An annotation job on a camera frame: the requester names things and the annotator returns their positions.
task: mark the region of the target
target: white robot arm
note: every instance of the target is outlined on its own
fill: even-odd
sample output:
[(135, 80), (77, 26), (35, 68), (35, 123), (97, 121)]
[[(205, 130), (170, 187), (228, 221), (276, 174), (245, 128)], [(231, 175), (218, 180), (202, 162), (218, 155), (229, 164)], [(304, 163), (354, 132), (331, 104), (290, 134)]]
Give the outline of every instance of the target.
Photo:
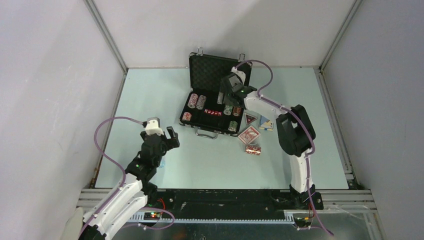
[[(308, 190), (305, 155), (311, 151), (312, 147), (304, 130), (300, 126), (293, 127), (292, 123), (296, 123), (296, 120), (286, 111), (290, 107), (279, 104), (264, 95), (258, 95), (254, 87), (245, 86), (246, 75), (244, 72), (235, 67), (231, 72), (233, 73), (221, 80), (220, 91), (223, 93), (221, 94), (223, 99), (218, 101), (254, 111), (275, 121), (280, 146), (290, 157), (291, 187), (298, 193), (304, 194)], [(291, 111), (296, 113), (306, 125), (312, 138), (315, 138), (315, 131), (305, 108), (297, 105), (291, 107)], [(309, 185), (313, 185), (311, 176), (309, 176)]]
[(141, 151), (125, 169), (125, 181), (118, 184), (83, 216), (86, 225), (80, 240), (111, 240), (130, 217), (148, 203), (156, 202), (157, 186), (150, 183), (167, 151), (178, 148), (178, 134), (167, 127), (167, 138), (157, 117), (143, 123)]

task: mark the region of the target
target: playing card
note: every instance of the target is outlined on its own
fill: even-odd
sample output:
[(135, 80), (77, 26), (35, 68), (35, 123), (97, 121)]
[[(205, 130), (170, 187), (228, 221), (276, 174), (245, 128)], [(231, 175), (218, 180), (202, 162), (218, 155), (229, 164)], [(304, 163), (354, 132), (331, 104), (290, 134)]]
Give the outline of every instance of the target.
[(242, 133), (240, 133), (240, 135), (238, 135), (238, 139), (240, 139), (240, 141), (242, 141), (244, 144), (248, 145), (255, 139), (259, 138), (260, 135), (261, 134), (258, 130), (256, 130), (253, 126), (250, 126)]

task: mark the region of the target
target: poker chip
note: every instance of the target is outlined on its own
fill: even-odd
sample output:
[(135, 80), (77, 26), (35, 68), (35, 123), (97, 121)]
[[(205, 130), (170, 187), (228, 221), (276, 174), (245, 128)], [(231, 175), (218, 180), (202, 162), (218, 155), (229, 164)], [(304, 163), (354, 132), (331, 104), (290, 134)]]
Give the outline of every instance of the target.
[(230, 105), (225, 105), (224, 114), (230, 116), (233, 112), (233, 107)]
[(182, 115), (182, 120), (189, 122), (191, 119), (192, 119), (192, 114), (187, 111), (184, 112), (184, 114)]
[(246, 145), (246, 148), (244, 149), (244, 152), (247, 154), (252, 155), (261, 155), (261, 147), (260, 146), (252, 146), (252, 145)]
[(196, 93), (192, 93), (190, 95), (190, 98), (188, 99), (187, 106), (191, 109), (194, 109), (196, 107), (196, 103), (198, 102), (199, 96)]
[(203, 107), (205, 106), (205, 103), (206, 103), (206, 96), (200, 95), (196, 103), (196, 108), (199, 110), (202, 110)]
[(223, 104), (223, 99), (224, 99), (224, 93), (222, 92), (218, 93), (218, 99), (216, 100), (216, 103)]
[(232, 109), (232, 114), (236, 117), (240, 116), (240, 114), (242, 113), (242, 108), (241, 107), (234, 107)]
[(228, 126), (228, 131), (230, 132), (236, 132), (237, 131), (237, 122), (236, 121), (230, 121)]

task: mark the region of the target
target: light blue table surface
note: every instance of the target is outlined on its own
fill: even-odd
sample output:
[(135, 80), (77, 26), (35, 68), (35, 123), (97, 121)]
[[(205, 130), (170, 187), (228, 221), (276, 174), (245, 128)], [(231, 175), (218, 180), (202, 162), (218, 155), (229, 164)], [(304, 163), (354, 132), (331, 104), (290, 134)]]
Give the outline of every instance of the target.
[[(274, 81), (263, 90), (266, 96), (286, 105), (306, 108), (316, 132), (316, 152), (311, 157), (312, 179), (318, 189), (347, 189), (342, 161), (313, 68), (274, 67)], [(256, 88), (269, 81), (266, 68), (253, 68), (250, 85)], [(165, 156), (165, 166), (151, 180), (159, 188), (179, 189), (288, 189), (291, 181), (289, 157), (278, 143), (276, 131), (261, 132), (260, 156), (244, 152), (243, 143), (232, 136), (215, 140), (195, 135), (195, 130), (178, 124), (190, 92), (187, 68), (130, 69), (115, 116), (140, 121), (158, 117), (162, 129), (172, 126), (181, 146)], [(259, 120), (252, 125), (258, 128)], [(246, 127), (245, 120), (240, 131)], [(143, 143), (142, 126), (116, 120), (105, 152), (123, 165), (132, 161)], [(103, 159), (97, 188), (111, 188), (121, 179), (120, 170)]]

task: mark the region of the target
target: metal sheet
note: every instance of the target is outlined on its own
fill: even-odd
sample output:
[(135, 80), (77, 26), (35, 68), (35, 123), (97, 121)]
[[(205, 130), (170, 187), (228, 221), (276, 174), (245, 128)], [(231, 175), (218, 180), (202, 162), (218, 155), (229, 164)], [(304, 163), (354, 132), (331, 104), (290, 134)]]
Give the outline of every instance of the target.
[(164, 230), (146, 230), (128, 227), (120, 230), (114, 240), (371, 240), (362, 214), (321, 214), (321, 220), (334, 237), (320, 229), (296, 231), (288, 224), (204, 224), (176, 223)]

